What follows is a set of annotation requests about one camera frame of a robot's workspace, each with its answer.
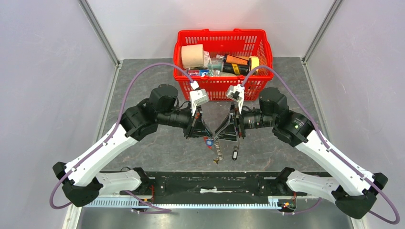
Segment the white wall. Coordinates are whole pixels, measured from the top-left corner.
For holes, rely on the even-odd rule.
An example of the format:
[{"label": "white wall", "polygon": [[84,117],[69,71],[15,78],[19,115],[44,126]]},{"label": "white wall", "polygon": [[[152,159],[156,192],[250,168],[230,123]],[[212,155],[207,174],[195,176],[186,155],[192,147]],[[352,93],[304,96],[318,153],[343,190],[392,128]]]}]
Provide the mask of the white wall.
[{"label": "white wall", "polygon": [[276,57],[302,57],[333,0],[88,0],[120,59],[172,58],[180,30],[264,29]]},{"label": "white wall", "polygon": [[0,53],[0,228],[61,228],[52,166],[91,146],[114,66],[75,0],[0,0]]},{"label": "white wall", "polygon": [[[332,142],[388,178],[384,191],[405,213],[405,4],[344,1],[309,61]],[[393,220],[379,196],[373,210]],[[387,225],[367,215],[371,229]],[[403,221],[397,228],[404,228]]]}]

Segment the toilet paper roll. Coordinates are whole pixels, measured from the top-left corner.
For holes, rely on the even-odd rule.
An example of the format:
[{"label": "toilet paper roll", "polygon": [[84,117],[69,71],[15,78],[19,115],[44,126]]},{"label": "toilet paper roll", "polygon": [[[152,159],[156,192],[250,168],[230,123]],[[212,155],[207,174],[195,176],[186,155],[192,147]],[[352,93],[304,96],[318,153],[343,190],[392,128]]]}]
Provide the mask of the toilet paper roll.
[{"label": "toilet paper roll", "polygon": [[256,68],[257,66],[260,65],[260,61],[259,61],[259,58],[257,56],[250,56],[249,61],[250,61],[250,69],[249,69],[249,71],[251,71],[252,69],[254,69],[254,68]]},{"label": "toilet paper roll", "polygon": [[181,47],[181,61],[183,68],[204,67],[204,48],[202,44]]}]

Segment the red basket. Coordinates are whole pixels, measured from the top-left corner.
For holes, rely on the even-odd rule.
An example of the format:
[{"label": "red basket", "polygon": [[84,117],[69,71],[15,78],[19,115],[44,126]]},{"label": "red basket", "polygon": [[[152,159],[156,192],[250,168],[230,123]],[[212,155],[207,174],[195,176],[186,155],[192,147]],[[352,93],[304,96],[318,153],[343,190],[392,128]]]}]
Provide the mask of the red basket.
[{"label": "red basket", "polygon": [[[204,50],[210,52],[211,57],[217,54],[231,54],[236,56],[257,56],[260,65],[273,68],[273,55],[270,44],[267,41],[264,30],[241,30],[233,31],[209,31],[182,30],[177,35],[177,43],[174,46],[174,64],[183,67],[181,62],[181,47],[184,45],[203,44]],[[190,81],[179,70],[173,72],[174,79],[179,83],[184,97],[189,100],[189,92],[192,91]],[[199,77],[193,76],[200,88],[204,88],[211,101],[229,101],[225,93],[230,85],[241,83],[245,77]],[[257,75],[252,75],[245,84],[245,101],[254,101],[266,83],[273,79],[273,73],[266,69],[259,69]]]}]

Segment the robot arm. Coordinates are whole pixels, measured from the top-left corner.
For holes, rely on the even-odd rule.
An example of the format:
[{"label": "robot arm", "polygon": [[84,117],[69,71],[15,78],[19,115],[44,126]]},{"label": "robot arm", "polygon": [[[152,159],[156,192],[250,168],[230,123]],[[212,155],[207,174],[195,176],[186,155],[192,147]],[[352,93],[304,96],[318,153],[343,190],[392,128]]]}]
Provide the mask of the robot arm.
[{"label": "robot arm", "polygon": [[[291,191],[304,192],[335,203],[345,214],[361,219],[373,206],[378,192],[364,179],[368,178],[380,189],[384,188],[388,179],[382,173],[373,174],[351,161],[334,145],[326,140],[330,148],[326,148],[311,123],[304,115],[290,111],[287,98],[277,88],[265,88],[259,95],[260,109],[234,110],[232,125],[228,128],[219,127],[216,135],[219,139],[235,141],[239,136],[244,138],[247,129],[273,127],[273,134],[281,141],[305,153],[321,165],[332,177],[316,177],[301,173],[292,168],[285,168],[277,177],[278,190],[281,193]],[[360,177],[350,167],[337,158],[334,149],[352,166],[360,170]]]},{"label": "robot arm", "polygon": [[[169,125],[183,129],[184,136],[212,137],[202,117],[201,104],[207,101],[204,89],[192,91],[190,105],[181,109],[178,105],[178,91],[173,86],[162,84],[152,90],[148,99],[128,108],[112,137],[114,126],[92,147],[71,162],[58,162],[53,166],[56,176],[61,179],[68,171],[73,172],[63,181],[66,197],[77,207],[92,202],[98,195],[112,194],[122,190],[135,191],[142,194],[149,187],[149,178],[141,168],[126,172],[100,172],[110,161],[121,152],[141,141],[145,136],[157,131],[158,125]],[[93,155],[76,169],[78,161],[102,144]]]}]

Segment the wire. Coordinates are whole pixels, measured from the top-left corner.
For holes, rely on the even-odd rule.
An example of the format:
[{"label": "wire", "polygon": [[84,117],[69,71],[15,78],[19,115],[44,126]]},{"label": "wire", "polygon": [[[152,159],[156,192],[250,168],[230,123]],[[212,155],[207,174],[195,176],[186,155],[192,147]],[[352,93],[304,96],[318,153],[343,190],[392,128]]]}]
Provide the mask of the wire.
[{"label": "wire", "polygon": [[180,105],[179,109],[181,109],[184,104],[188,104],[187,107],[191,107],[191,101],[185,101],[183,104]]},{"label": "wire", "polygon": [[242,109],[243,109],[243,108],[245,108],[245,109],[249,110],[250,112],[253,112],[253,110],[252,110],[252,109],[250,109],[248,106],[242,106]]},{"label": "wire", "polygon": [[150,190],[152,190],[152,203],[155,201],[155,187],[153,185],[151,185],[149,187]]},{"label": "wire", "polygon": [[173,114],[174,112],[176,112],[180,107],[179,107],[179,98],[176,97],[176,106],[175,108],[173,108],[172,111],[170,111],[169,113],[164,114],[165,116],[170,116],[171,114]]},{"label": "wire", "polygon": [[120,170],[120,172],[122,172],[122,170],[123,170],[124,168],[127,168],[128,170],[131,170],[131,168],[130,168],[130,167],[125,166],[125,167],[123,167],[123,168]]},{"label": "wire", "polygon": [[52,192],[51,192],[51,195],[49,196],[49,205],[50,205],[53,209],[63,209],[63,208],[65,208],[65,207],[67,207],[67,206],[69,206],[69,205],[72,204],[72,202],[69,202],[69,203],[64,204],[64,205],[61,205],[61,206],[56,206],[56,205],[53,203],[53,198],[54,198],[55,193],[56,193],[56,191],[58,190],[59,186],[62,184],[62,182],[63,182],[66,178],[69,177],[69,175],[71,175],[71,174],[73,173],[74,170],[76,170],[84,161],[86,161],[89,157],[91,157],[91,155],[93,155],[95,152],[97,152],[97,150],[99,150],[101,147],[103,147],[103,144],[106,144],[106,143],[110,140],[110,138],[112,138],[112,136],[115,134],[115,132],[116,132],[117,129],[118,129],[119,122],[121,121],[122,114],[124,113],[125,102],[127,101],[129,91],[131,90],[131,87],[132,87],[132,85],[134,84],[135,80],[138,79],[138,77],[139,77],[140,75],[142,75],[142,74],[143,74],[146,70],[148,70],[149,68],[153,68],[153,67],[161,66],[161,65],[170,66],[170,67],[172,67],[172,68],[175,68],[175,69],[179,70],[181,73],[183,73],[183,74],[190,80],[191,83],[194,82],[194,80],[193,80],[182,68],[180,68],[179,66],[176,66],[176,65],[174,65],[174,64],[171,64],[171,63],[163,63],[163,62],[154,63],[154,64],[151,64],[151,65],[149,65],[149,66],[143,68],[142,70],[140,70],[140,71],[134,76],[134,78],[132,79],[132,81],[129,83],[127,90],[125,91],[124,98],[122,99],[121,109],[119,110],[119,113],[118,113],[117,121],[116,121],[116,123],[114,124],[114,128],[113,128],[113,130],[111,131],[110,135],[107,136],[107,138],[104,140],[104,142],[102,142],[101,144],[99,144],[98,146],[96,146],[89,154],[87,154],[86,156],[84,156],[78,163],[76,163],[76,165],[74,165],[74,166],[72,167],[72,169],[69,170],[69,171],[68,171],[60,180],[58,180],[58,182],[56,183],[55,187],[53,188],[53,190],[52,190]]},{"label": "wire", "polygon": [[[330,148],[328,142],[326,142],[325,138],[323,137],[322,133],[320,132],[320,129],[317,125],[317,123],[315,122],[314,118],[311,116],[311,114],[308,112],[308,110],[305,109],[305,107],[302,105],[302,103],[298,100],[297,96],[292,92],[292,90],[287,86],[287,83],[281,78],[280,75],[278,75],[278,73],[276,71],[274,71],[272,68],[265,66],[265,65],[259,65],[256,68],[252,69],[247,76],[245,77],[245,79],[243,80],[243,82],[241,83],[241,86],[243,87],[245,85],[245,83],[247,82],[247,80],[249,79],[249,77],[255,73],[255,71],[259,68],[265,68],[269,71],[271,71],[272,73],[274,73],[274,75],[281,81],[281,83],[284,85],[284,87],[287,89],[287,91],[291,94],[291,96],[294,98],[294,100],[298,103],[298,106],[304,111],[304,113],[307,115],[308,119],[312,122],[312,124],[314,125],[315,131],[318,134],[318,137],[320,138],[321,142],[325,145],[325,147],[327,149]],[[356,169],[353,165],[351,165],[346,159],[344,159],[341,155],[339,155],[334,149],[330,149],[330,152],[333,153],[333,155],[335,155],[337,158],[339,158],[340,161],[342,161],[345,165],[347,165],[349,168],[351,168],[357,175],[359,175],[360,177],[365,177],[364,174],[362,172],[360,172],[358,169]],[[394,221],[390,221],[382,216],[380,216],[379,214],[373,212],[373,211],[369,211],[370,214],[372,214],[373,216],[376,216],[377,218],[389,223],[389,224],[398,224],[400,221],[400,216],[399,216],[399,212],[396,209],[395,205],[393,204],[393,202],[388,198],[388,196],[377,186],[375,185],[370,179],[368,178],[364,178],[364,180],[370,185],[372,186],[375,190],[377,190],[377,192],[385,199],[385,201],[387,201],[388,205],[391,207],[391,209],[393,210],[394,214],[395,214],[395,220]]]},{"label": "wire", "polygon": [[295,212],[295,210],[297,210],[297,200],[293,200],[293,202],[295,201],[295,208],[290,208],[289,206],[286,206],[286,208],[288,208],[288,209],[290,209],[290,210],[293,210],[294,211],[294,213],[296,214],[296,212]]},{"label": "wire", "polygon": [[292,199],[292,202],[297,203],[297,193],[294,192],[294,198]]},{"label": "wire", "polygon": [[308,212],[308,211],[312,211],[314,208],[316,208],[320,204],[321,201],[322,201],[322,198],[319,198],[318,201],[314,204],[314,206],[312,206],[310,208],[307,208],[307,209],[301,210],[301,211],[284,212],[282,214],[284,214],[284,215],[296,215],[296,214],[301,214],[301,213],[305,213],[305,212]]},{"label": "wire", "polygon": [[141,198],[135,196],[131,191],[125,190],[125,192],[128,193],[128,194],[130,194],[133,198],[137,199],[137,201],[141,202],[142,204],[144,204],[144,205],[146,205],[146,206],[148,206],[148,207],[150,207],[150,208],[153,208],[153,209],[158,210],[158,211],[142,211],[141,213],[143,213],[143,214],[171,213],[171,210],[170,210],[170,209],[159,208],[159,207],[157,207],[157,206],[153,206],[153,205],[151,205],[150,203],[145,202],[145,201],[143,201]]}]

